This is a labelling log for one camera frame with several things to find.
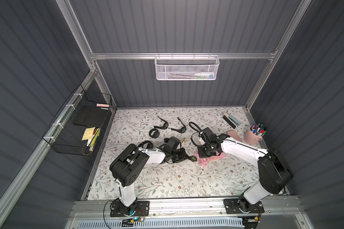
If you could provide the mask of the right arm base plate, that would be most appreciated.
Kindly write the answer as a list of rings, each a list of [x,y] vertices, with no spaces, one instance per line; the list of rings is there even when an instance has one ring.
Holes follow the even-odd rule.
[[[250,204],[246,200],[239,198],[226,198],[223,200],[225,210],[227,214],[249,214],[258,213],[261,215],[265,212],[262,203],[259,201],[255,205]]]

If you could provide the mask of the green dial watch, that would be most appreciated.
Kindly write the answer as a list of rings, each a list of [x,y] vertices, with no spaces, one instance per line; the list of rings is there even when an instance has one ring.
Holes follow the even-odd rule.
[[[196,162],[196,161],[197,161],[197,157],[195,157],[195,156],[190,156],[190,157],[189,157],[189,160],[192,161],[192,162]]]

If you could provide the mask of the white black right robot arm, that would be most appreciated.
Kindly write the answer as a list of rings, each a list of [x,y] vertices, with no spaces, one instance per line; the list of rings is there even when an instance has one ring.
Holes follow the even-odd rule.
[[[242,143],[227,134],[214,134],[210,128],[197,130],[200,145],[198,154],[209,158],[223,153],[232,154],[258,169],[259,180],[246,189],[238,200],[239,209],[250,213],[265,197],[279,194],[294,177],[280,152],[269,152]]]

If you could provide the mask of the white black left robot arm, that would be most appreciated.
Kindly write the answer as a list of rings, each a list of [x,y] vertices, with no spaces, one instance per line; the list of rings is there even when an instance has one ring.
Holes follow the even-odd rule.
[[[110,165],[110,171],[119,187],[118,204],[124,214],[129,216],[136,211],[134,182],[146,165],[176,164],[185,160],[196,162],[197,158],[187,155],[181,141],[175,137],[166,138],[156,148],[151,141],[144,141],[138,146],[128,145]]]

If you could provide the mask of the black strap wristwatch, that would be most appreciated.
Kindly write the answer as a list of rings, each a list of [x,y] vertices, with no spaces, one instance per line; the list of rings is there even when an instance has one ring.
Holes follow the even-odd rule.
[[[180,122],[182,125],[179,129],[176,128],[171,128],[172,131],[178,132],[180,134],[183,134],[187,131],[186,125],[182,122],[182,120],[178,117],[177,120]]]

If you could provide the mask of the pink cloth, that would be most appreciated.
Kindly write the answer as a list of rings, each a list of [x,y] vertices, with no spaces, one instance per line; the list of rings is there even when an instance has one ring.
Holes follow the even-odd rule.
[[[222,152],[219,156],[218,155],[215,155],[215,156],[211,156],[211,157],[205,157],[205,158],[202,158],[199,156],[199,153],[196,152],[195,153],[195,157],[197,158],[197,162],[199,162],[199,164],[203,167],[205,167],[208,162],[210,161],[214,161],[214,160],[220,160],[220,159],[223,159],[226,157],[226,153]]]

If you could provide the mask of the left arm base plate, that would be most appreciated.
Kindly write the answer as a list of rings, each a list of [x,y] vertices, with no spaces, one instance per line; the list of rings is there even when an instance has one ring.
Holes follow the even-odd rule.
[[[111,217],[146,217],[149,215],[150,202],[136,200],[126,207],[119,199],[116,199],[111,203],[110,210]]]

